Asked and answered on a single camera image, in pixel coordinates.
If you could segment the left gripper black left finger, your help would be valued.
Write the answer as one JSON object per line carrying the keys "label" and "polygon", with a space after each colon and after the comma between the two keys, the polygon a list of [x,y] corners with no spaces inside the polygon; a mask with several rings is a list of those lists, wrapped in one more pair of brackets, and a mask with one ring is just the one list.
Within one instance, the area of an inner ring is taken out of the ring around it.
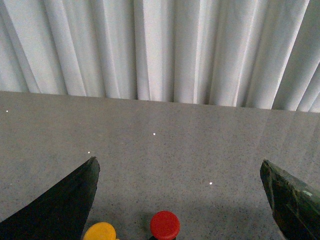
{"label": "left gripper black left finger", "polygon": [[2,240],[79,240],[100,173],[96,157],[0,223]]}

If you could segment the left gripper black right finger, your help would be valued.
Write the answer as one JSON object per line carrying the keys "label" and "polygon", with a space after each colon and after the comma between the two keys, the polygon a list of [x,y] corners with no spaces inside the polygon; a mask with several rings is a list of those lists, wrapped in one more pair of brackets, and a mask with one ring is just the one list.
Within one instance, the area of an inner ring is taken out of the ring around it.
{"label": "left gripper black right finger", "polygon": [[287,240],[320,238],[320,191],[263,160],[260,178],[272,217]]}

